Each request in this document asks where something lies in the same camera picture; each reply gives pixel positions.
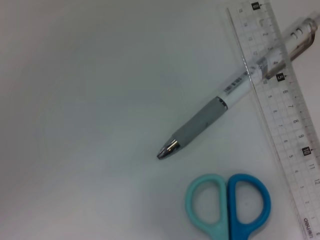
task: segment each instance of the centimeter scale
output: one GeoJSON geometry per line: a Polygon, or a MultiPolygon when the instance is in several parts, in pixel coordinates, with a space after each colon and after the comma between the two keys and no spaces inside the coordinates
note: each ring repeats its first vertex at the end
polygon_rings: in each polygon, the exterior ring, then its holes
{"type": "MultiPolygon", "coordinates": [[[[227,14],[305,238],[320,239],[320,145],[271,4],[236,3],[227,14]],[[261,74],[263,64],[256,63],[267,51],[266,65],[282,65],[270,78],[261,74]]],[[[297,28],[291,37],[306,29],[297,28]]]]}

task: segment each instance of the dark blue scissor handle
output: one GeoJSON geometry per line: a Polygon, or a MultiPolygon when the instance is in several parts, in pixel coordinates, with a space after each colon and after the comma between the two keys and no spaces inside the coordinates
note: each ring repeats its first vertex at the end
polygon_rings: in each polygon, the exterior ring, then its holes
{"type": "Polygon", "coordinates": [[[229,237],[231,240],[247,240],[249,235],[260,228],[268,219],[271,211],[271,199],[265,185],[256,177],[248,174],[235,174],[227,184],[227,201],[229,215],[229,237]],[[237,217],[236,185],[247,182],[256,187],[263,199],[263,209],[260,215],[251,223],[241,223],[237,217]]]}

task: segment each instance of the white pen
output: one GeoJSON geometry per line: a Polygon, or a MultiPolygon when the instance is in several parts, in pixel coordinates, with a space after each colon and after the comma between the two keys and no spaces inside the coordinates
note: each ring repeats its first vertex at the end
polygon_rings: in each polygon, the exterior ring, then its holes
{"type": "MultiPolygon", "coordinates": [[[[320,24],[320,15],[314,19],[307,18],[283,39],[291,61],[313,44],[318,24],[320,24]]],[[[268,50],[270,50],[269,54],[260,58],[250,67],[250,72],[257,71],[266,80],[274,77],[286,66],[281,61],[270,67],[268,58],[275,51],[279,51],[279,48],[274,47],[268,50]]],[[[157,154],[159,160],[165,159],[186,147],[252,89],[249,75],[245,70],[239,72],[237,76],[221,93],[172,134],[157,154]]]]}

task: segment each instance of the metal pen tip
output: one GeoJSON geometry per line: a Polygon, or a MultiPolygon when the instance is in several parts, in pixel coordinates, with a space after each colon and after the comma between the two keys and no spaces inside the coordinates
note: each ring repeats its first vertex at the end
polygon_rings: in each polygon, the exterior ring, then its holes
{"type": "Polygon", "coordinates": [[[177,151],[181,149],[180,144],[176,139],[171,137],[162,147],[162,149],[157,154],[157,158],[159,160],[166,159],[167,157],[175,154],[177,151]]]}

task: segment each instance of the scissors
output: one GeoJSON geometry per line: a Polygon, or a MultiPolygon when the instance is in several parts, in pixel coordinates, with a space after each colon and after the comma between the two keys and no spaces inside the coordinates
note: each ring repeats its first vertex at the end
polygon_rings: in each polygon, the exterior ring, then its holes
{"type": "Polygon", "coordinates": [[[189,185],[185,195],[185,210],[191,223],[206,233],[212,240],[248,240],[249,235],[267,221],[271,211],[271,199],[266,186],[254,176],[235,174],[230,177],[226,187],[222,176],[206,174],[196,178],[189,185]],[[236,184],[239,181],[252,184],[258,189],[263,199],[262,212],[251,223],[241,223],[237,217],[236,184]],[[202,221],[195,214],[193,207],[197,188],[208,182],[217,184],[219,189],[220,219],[215,223],[202,221]]]}

